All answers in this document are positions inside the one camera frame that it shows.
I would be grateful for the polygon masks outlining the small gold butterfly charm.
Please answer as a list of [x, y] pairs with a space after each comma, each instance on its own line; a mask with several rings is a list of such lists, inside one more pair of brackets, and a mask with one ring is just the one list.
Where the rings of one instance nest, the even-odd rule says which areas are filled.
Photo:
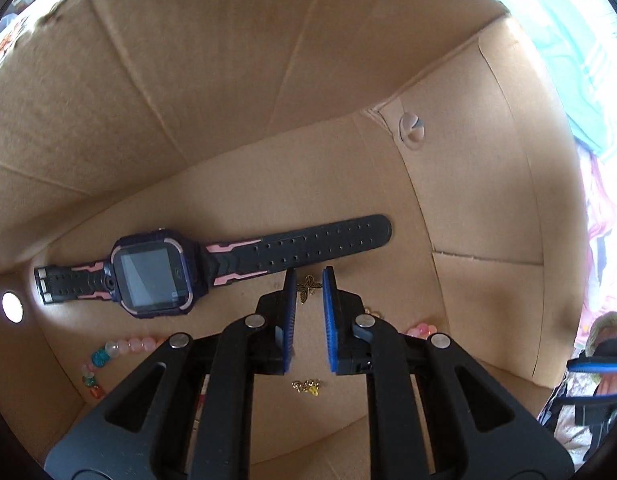
[[319, 289], [322, 289], [322, 284], [317, 281], [317, 278], [313, 274], [305, 275], [302, 281], [298, 283], [298, 294], [301, 304], [305, 304], [308, 297]]

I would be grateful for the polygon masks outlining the gold butterfly chain jewelry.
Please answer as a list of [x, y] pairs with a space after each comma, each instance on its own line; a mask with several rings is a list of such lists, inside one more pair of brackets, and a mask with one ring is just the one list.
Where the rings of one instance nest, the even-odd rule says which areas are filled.
[[297, 393], [319, 396], [321, 381], [319, 379], [293, 380], [291, 386]]

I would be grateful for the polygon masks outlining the black pink smart watch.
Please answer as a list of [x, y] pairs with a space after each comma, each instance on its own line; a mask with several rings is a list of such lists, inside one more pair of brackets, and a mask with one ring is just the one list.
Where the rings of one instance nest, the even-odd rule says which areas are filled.
[[73, 266], [36, 266], [44, 304], [101, 300], [134, 318], [187, 314], [211, 289], [380, 248], [384, 214], [232, 243], [204, 245], [167, 229], [120, 238], [110, 256]]

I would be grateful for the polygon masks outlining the brown cardboard box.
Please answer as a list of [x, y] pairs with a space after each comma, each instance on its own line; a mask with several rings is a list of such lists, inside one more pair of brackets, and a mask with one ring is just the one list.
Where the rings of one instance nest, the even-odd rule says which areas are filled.
[[525, 408], [560, 380], [583, 299], [573, 136], [497, 0], [50, 0], [0, 63], [0, 414], [34, 464], [94, 406], [109, 340], [211, 335], [281, 275], [177, 318], [46, 306], [36, 264], [171, 228], [232, 243], [367, 214], [334, 263], [399, 330], [450, 334]]

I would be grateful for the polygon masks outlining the blue garment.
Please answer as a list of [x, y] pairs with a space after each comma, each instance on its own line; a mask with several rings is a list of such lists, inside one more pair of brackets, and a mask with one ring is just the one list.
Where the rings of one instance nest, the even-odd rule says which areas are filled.
[[596, 35], [575, 0], [498, 0], [531, 41], [557, 90], [571, 133], [597, 156], [608, 147], [607, 125], [590, 61]]

